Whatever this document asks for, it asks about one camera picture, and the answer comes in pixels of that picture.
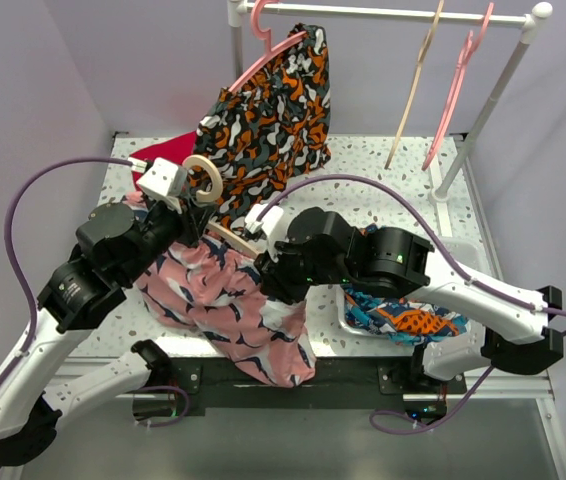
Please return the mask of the pink navy patterned shorts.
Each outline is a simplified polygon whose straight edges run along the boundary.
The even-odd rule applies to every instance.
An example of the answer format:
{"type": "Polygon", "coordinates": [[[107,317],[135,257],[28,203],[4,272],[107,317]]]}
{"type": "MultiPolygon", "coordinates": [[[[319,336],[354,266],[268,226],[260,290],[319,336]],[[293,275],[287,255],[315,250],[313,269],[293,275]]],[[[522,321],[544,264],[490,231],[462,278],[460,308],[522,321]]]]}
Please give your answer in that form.
{"type": "Polygon", "coordinates": [[[172,244],[135,285],[158,322],[201,333],[254,379],[292,388],[315,376],[307,303],[261,293],[252,259],[224,240],[206,234],[194,247],[172,244]]]}

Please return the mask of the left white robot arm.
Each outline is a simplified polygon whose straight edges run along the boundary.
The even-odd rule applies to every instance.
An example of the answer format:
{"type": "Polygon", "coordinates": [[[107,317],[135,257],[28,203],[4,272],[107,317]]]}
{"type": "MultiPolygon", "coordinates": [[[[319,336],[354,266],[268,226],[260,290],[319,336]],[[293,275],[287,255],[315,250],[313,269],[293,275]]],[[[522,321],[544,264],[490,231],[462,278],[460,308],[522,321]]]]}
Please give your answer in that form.
{"type": "Polygon", "coordinates": [[[177,212],[156,201],[141,215],[108,203],[77,228],[68,261],[38,296],[35,325],[0,367],[0,467],[30,462],[68,420],[111,397],[166,388],[172,362],[153,340],[134,343],[112,364],[65,385],[49,382],[160,255],[175,242],[197,244],[213,212],[194,204],[177,212]]]}

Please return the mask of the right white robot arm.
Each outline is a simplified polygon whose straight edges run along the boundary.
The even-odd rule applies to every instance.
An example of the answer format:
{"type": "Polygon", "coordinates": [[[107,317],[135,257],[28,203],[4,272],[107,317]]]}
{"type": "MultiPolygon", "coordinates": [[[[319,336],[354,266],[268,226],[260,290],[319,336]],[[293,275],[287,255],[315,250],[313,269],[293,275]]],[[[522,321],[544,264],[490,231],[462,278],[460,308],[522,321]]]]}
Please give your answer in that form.
{"type": "Polygon", "coordinates": [[[256,205],[245,227],[266,240],[255,265],[263,293],[278,300],[300,302],[312,286],[338,285],[381,300],[433,304],[479,323],[415,350],[408,379],[419,392],[481,367],[536,375],[564,356],[563,335],[549,326],[555,288],[507,285],[456,263],[433,240],[396,227],[363,233],[319,207],[286,222],[282,208],[256,205]]]}

